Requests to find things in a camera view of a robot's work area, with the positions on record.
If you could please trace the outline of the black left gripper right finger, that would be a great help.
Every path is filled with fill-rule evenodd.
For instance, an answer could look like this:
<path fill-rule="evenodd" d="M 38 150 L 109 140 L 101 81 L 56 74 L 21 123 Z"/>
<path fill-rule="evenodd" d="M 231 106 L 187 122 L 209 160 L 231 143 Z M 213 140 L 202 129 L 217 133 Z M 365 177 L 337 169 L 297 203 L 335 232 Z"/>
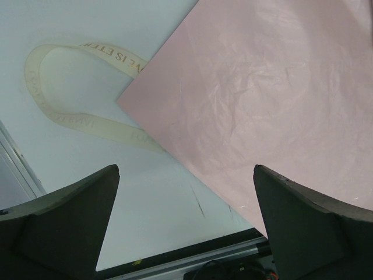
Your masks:
<path fill-rule="evenodd" d="M 372 211 L 254 168 L 280 279 L 372 279 Z"/>

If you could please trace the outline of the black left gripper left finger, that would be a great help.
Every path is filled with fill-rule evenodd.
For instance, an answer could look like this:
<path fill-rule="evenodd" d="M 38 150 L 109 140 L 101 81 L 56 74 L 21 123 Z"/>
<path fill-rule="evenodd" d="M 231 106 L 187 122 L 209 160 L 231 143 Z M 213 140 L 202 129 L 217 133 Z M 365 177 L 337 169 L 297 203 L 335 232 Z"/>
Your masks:
<path fill-rule="evenodd" d="M 1 279 L 94 279 L 118 186 L 112 164 L 1 210 Z"/>

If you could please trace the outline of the pink wrapping paper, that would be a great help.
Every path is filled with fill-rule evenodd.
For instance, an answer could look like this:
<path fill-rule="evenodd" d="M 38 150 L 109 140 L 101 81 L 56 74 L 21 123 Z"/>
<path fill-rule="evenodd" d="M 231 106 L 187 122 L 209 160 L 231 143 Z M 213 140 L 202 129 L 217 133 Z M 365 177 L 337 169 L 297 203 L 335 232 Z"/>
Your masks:
<path fill-rule="evenodd" d="M 372 208 L 371 1 L 199 1 L 118 105 L 262 233 L 258 164 Z"/>

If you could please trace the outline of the cream printed ribbon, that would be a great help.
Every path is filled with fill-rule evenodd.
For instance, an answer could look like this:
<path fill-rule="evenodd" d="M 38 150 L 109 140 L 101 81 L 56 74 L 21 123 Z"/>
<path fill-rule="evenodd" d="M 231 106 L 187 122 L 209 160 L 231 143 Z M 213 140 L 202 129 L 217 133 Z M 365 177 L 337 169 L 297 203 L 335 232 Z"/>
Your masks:
<path fill-rule="evenodd" d="M 125 48 L 112 44 L 86 43 L 79 45 L 43 44 L 33 49 L 26 58 L 24 77 L 26 87 L 41 112 L 52 122 L 118 143 L 135 146 L 153 152 L 163 153 L 164 149 L 143 129 L 107 118 L 86 113 L 66 113 L 48 103 L 41 87 L 40 67 L 44 58 L 56 48 L 81 50 L 95 56 L 125 75 L 135 79 L 147 61 Z"/>

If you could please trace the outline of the aluminium front frame rail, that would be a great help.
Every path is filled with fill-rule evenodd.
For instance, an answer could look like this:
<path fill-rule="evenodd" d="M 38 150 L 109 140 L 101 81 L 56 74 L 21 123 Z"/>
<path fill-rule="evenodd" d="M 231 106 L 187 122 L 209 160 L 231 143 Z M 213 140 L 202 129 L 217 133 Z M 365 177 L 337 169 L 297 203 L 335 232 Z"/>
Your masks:
<path fill-rule="evenodd" d="M 265 237 L 255 230 L 245 230 L 105 269 L 97 273 L 96 279 L 181 279 L 186 272 L 211 260 L 232 260 L 268 252 Z"/>

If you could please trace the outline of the left aluminium side rail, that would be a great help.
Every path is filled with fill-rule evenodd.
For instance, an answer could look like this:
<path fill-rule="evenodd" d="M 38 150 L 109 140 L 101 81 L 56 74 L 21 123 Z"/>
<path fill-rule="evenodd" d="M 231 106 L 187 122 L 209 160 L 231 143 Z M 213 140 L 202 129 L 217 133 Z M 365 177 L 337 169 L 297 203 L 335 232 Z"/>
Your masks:
<path fill-rule="evenodd" d="M 3 124 L 1 124 L 0 137 L 1 209 L 46 195 L 41 182 Z"/>

